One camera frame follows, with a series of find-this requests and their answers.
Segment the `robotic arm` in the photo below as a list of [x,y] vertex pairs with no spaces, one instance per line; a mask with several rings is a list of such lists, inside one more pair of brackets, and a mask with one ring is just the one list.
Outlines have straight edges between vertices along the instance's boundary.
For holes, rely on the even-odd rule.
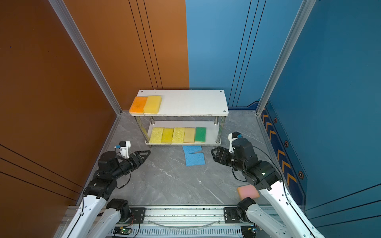
[[102,218],[89,232],[95,218],[110,198],[112,191],[117,188],[117,179],[139,168],[151,154],[151,151],[145,150],[136,151],[128,156],[130,146],[130,142],[127,141],[119,143],[118,148],[121,149],[123,157],[117,155],[115,151],[107,151],[101,155],[98,161],[99,170],[95,172],[93,180],[84,190],[79,209],[62,238],[104,238],[111,235],[111,230],[119,220],[132,219],[130,218],[131,211],[128,207],[128,201],[114,198],[108,202]]
[[242,171],[247,182],[272,204],[285,226],[266,214],[251,198],[237,205],[237,214],[242,222],[258,224],[271,237],[279,238],[324,238],[301,211],[282,182],[280,172],[266,161],[259,161],[253,145],[234,132],[229,135],[234,153],[221,146],[211,151],[213,160],[222,165]]

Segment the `blue sponge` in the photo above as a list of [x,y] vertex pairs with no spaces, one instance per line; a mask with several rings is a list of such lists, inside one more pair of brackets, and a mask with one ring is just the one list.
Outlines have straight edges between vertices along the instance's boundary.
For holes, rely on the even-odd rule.
[[187,154],[192,154],[194,152],[199,152],[201,151],[201,146],[199,145],[183,145],[182,149],[184,150],[184,153]]
[[205,164],[204,153],[185,155],[185,164],[187,166],[204,165]]

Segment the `bottom shelf board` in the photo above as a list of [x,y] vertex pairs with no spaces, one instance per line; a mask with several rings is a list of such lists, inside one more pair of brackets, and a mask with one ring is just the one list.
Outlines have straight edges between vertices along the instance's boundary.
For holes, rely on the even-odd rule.
[[221,145],[216,143],[219,124],[215,125],[213,121],[156,121],[154,125],[150,124],[148,129],[148,136],[151,137],[152,128],[154,127],[206,127],[207,133],[205,137],[205,143],[195,142],[195,143],[172,143],[172,144],[151,144],[146,143],[146,145]]

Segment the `pink sponge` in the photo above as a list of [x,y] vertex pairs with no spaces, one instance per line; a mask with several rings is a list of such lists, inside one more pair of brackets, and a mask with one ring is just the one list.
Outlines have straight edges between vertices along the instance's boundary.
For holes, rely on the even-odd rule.
[[249,197],[251,199],[259,198],[259,192],[251,184],[245,185],[242,187],[238,187],[237,191],[238,191],[239,198],[241,200],[243,200],[244,198],[247,198],[247,197]]

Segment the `yellow chevron arrow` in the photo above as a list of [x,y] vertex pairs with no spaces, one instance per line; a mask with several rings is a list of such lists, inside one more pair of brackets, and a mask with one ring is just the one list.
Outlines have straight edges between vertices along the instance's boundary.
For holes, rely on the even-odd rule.
[[269,130],[268,130],[269,125],[272,126],[272,124],[271,124],[270,122],[266,122],[266,131],[269,131]]
[[278,150],[278,161],[279,161],[279,154],[282,154],[282,155],[286,156],[285,153],[284,153],[283,151]]
[[295,183],[297,183],[296,178],[294,178],[292,175],[287,173],[287,184],[290,185],[290,179],[294,180]]
[[282,161],[282,171],[283,171],[283,172],[285,171],[285,166],[291,168],[291,166],[290,166],[288,163]]
[[263,115],[263,124],[264,124],[264,118],[265,118],[265,117],[267,117],[267,118],[268,118],[269,116],[268,116],[268,115],[266,115],[266,114],[265,114],[265,115]]
[[270,130],[270,140],[271,140],[271,134],[276,135],[275,131]]

